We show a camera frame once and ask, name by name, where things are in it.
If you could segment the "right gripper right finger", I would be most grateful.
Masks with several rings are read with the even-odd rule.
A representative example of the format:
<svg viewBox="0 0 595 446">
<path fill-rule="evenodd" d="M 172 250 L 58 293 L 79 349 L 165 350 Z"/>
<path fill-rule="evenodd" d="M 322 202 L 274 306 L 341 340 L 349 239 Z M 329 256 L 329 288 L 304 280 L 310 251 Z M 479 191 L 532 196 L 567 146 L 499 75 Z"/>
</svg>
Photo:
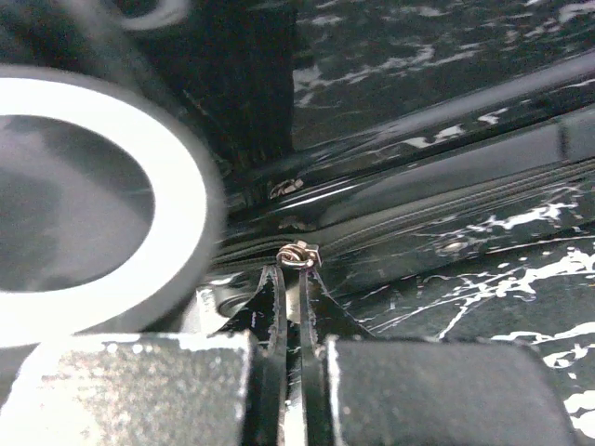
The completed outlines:
<svg viewBox="0 0 595 446">
<path fill-rule="evenodd" d="M 332 445 L 328 373 L 324 341 L 329 335 L 372 339 L 325 288 L 316 269 L 299 273 L 301 388 L 306 438 L 309 445 Z"/>
</svg>

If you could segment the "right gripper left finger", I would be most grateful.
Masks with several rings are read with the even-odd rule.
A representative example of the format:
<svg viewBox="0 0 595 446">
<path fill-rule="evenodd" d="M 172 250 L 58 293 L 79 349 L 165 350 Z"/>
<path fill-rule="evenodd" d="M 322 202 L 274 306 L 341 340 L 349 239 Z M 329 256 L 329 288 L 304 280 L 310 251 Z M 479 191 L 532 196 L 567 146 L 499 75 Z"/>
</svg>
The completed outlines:
<svg viewBox="0 0 595 446">
<path fill-rule="evenodd" d="M 208 338 L 205 445 L 276 445 L 286 392 L 283 273 L 262 271 L 255 295 Z"/>
</svg>

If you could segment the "metal zipper pull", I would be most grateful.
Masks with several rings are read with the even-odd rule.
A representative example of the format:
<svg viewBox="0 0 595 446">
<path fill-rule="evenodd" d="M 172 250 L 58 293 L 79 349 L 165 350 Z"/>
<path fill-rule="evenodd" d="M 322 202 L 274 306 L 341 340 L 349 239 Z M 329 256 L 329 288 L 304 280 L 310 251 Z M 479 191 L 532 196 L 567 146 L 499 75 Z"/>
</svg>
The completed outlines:
<svg viewBox="0 0 595 446">
<path fill-rule="evenodd" d="M 319 246 L 305 241 L 294 241 L 282 246 L 276 261 L 281 267 L 289 269 L 309 269 L 322 264 Z"/>
</svg>

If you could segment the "black white space suitcase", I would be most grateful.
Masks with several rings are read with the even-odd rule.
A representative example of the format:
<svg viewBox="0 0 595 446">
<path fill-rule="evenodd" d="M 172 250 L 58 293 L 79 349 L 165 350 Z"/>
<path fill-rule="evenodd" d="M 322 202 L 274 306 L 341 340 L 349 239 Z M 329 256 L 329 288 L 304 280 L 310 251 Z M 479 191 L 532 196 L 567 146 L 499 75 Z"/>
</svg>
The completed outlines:
<svg viewBox="0 0 595 446">
<path fill-rule="evenodd" d="M 594 333 L 590 1 L 5 1 L 1 56 L 93 74 L 214 147 L 215 268 L 317 236 L 377 335 Z"/>
</svg>

